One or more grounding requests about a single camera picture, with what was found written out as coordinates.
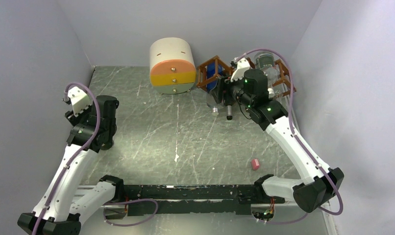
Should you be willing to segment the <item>blue square glass bottle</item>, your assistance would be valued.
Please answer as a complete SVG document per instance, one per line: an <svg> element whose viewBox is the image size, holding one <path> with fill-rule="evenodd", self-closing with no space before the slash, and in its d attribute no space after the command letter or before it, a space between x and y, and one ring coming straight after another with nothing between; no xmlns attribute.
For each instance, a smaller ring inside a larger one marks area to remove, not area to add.
<svg viewBox="0 0 395 235"><path fill-rule="evenodd" d="M215 74L223 76L223 71L220 65L217 65L216 67L215 63L213 62L207 66L207 79L211 78ZM206 104L211 109L211 114L213 116L218 116L220 109L224 107L223 101L221 104L217 104L214 100L214 87L216 84L217 78L206 85Z"/></svg>

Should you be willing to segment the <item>dark labelled wine bottle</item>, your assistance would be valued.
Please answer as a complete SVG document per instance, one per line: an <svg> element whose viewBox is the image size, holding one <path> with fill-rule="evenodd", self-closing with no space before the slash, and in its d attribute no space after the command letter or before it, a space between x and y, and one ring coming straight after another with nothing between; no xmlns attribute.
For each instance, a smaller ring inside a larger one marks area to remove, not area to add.
<svg viewBox="0 0 395 235"><path fill-rule="evenodd" d="M232 105L228 104L226 105L226 119L227 120L233 120L233 114L232 114Z"/></svg>

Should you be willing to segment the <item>dark green wine bottle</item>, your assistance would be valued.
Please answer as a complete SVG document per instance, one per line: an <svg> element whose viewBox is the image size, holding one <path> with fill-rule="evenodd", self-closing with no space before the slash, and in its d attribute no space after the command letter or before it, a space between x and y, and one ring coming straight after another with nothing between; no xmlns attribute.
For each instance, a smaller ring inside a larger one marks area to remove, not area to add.
<svg viewBox="0 0 395 235"><path fill-rule="evenodd" d="M109 150L111 147L113 147L114 141L113 139L110 139L109 141L103 143L100 147L101 150L106 151Z"/></svg>

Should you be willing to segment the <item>clear dark-labelled round bottle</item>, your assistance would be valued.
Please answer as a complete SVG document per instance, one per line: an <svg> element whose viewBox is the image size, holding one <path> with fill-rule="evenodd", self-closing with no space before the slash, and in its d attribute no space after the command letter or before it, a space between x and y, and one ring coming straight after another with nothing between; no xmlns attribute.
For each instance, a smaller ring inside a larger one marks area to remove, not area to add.
<svg viewBox="0 0 395 235"><path fill-rule="evenodd" d="M259 51L254 56L255 67L260 69L268 79L268 86L272 87L278 80L278 71L275 67L274 56L268 51Z"/></svg>

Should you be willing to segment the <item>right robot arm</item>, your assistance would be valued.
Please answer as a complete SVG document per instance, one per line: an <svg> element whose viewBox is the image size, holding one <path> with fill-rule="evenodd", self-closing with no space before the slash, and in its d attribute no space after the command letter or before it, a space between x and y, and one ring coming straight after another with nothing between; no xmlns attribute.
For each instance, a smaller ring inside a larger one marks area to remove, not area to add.
<svg viewBox="0 0 395 235"><path fill-rule="evenodd" d="M267 80L261 70L249 69L238 80L231 76L218 78L209 94L217 104L232 101L244 106L249 118L284 150L300 176L299 180L267 177L255 188L255 199L265 203L272 197L286 198L311 213L334 196L340 196L338 190L344 173L338 167L331 168L312 150L286 108L269 97Z"/></svg>

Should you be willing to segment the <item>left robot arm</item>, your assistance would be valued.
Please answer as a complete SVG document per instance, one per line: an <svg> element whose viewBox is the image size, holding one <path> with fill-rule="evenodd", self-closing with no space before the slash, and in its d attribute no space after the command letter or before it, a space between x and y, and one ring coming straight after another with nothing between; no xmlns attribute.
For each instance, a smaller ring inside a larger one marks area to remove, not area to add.
<svg viewBox="0 0 395 235"><path fill-rule="evenodd" d="M22 213L18 226L29 235L77 235L86 220L102 205L126 199L123 179L105 175L83 196L74 199L81 178L102 150L110 149L117 131L119 101L109 95L97 96L99 108L88 106L76 117L65 116L73 125L63 160L50 186L32 212Z"/></svg>

